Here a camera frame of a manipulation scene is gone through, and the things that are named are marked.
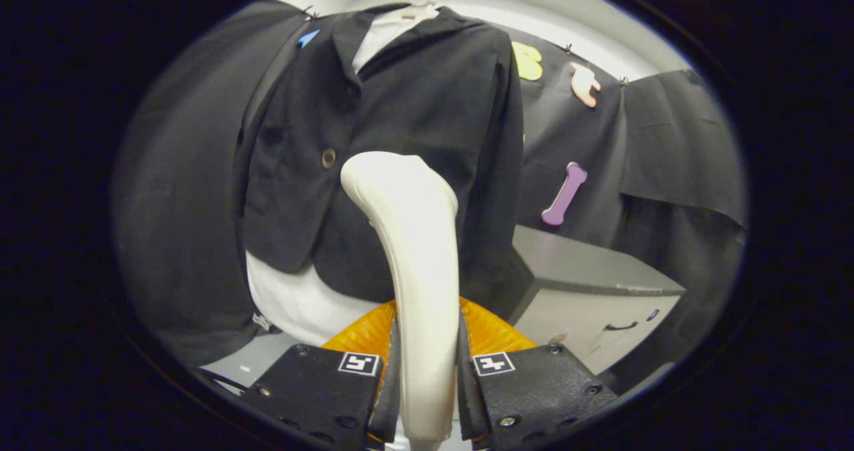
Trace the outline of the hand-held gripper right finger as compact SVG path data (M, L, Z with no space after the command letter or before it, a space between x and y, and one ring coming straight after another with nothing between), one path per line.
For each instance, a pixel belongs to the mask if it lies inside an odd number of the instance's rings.
M537 346L464 298L457 358L458 423L474 450L531 449L617 397L563 344Z

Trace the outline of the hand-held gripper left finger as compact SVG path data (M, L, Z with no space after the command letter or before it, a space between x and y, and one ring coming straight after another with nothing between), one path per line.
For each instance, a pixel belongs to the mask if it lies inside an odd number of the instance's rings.
M396 303L390 301L322 346L291 346L241 399L335 449L382 450L396 441L400 367Z

